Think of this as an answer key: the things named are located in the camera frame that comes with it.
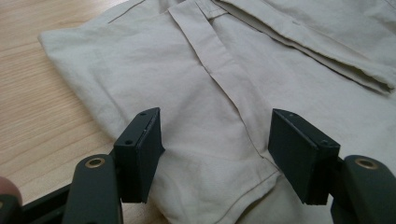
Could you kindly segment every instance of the wooden table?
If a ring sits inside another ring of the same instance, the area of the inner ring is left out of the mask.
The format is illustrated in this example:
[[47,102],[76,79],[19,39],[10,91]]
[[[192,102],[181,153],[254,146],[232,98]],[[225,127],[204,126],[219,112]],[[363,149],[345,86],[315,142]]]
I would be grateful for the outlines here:
[[[113,139],[56,72],[37,41],[124,0],[0,1],[0,175],[29,203],[71,182],[76,164]],[[124,206],[125,223],[164,222],[152,203]]]

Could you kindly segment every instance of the screw hole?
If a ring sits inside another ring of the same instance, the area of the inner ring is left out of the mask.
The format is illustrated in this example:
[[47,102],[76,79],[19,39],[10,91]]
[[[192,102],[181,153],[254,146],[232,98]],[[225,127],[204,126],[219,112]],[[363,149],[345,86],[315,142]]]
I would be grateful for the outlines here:
[[373,161],[369,161],[369,160],[366,160],[366,159],[363,159],[363,158],[357,158],[355,160],[355,162],[359,166],[364,167],[364,168],[369,169],[369,170],[378,169],[378,165],[375,162],[373,162]]
[[105,159],[103,158],[93,158],[87,162],[85,162],[85,166],[88,168],[96,168],[105,164]]

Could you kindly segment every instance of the black plastic part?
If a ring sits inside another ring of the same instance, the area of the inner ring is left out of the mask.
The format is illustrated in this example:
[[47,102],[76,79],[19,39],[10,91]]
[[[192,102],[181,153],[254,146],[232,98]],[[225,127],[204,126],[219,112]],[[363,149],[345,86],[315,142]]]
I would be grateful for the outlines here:
[[396,178],[387,166],[348,156],[342,174],[360,223],[396,223]]
[[114,144],[111,155],[120,169],[120,196],[124,203],[146,203],[164,148],[160,108],[139,113]]
[[93,155],[79,162],[62,223],[122,223],[121,212],[113,158]]
[[15,196],[0,195],[0,224],[22,223],[21,207]]
[[355,213],[345,209],[336,200],[332,202],[332,222],[334,224],[359,224]]
[[274,109],[268,148],[302,203],[326,204],[338,143],[299,115]]
[[22,208],[23,223],[61,223],[70,185],[53,191]]

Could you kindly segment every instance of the stitching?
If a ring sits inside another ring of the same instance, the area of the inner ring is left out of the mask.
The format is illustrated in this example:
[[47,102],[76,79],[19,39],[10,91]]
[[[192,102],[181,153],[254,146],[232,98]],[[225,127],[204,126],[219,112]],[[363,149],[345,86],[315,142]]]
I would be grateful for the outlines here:
[[107,24],[110,24],[111,22],[115,21],[116,19],[120,18],[121,16],[125,15],[126,13],[128,13],[130,10],[132,10],[134,7],[139,6],[140,4],[142,4],[143,2],[145,2],[146,0],[143,0],[139,3],[137,3],[136,5],[133,5],[131,7],[129,7],[126,11],[124,11],[123,13],[121,13],[118,17],[114,18],[113,20],[109,21]]
[[393,9],[396,9],[396,3],[391,2],[389,0],[384,0],[384,1],[386,1],[391,7],[393,7]]

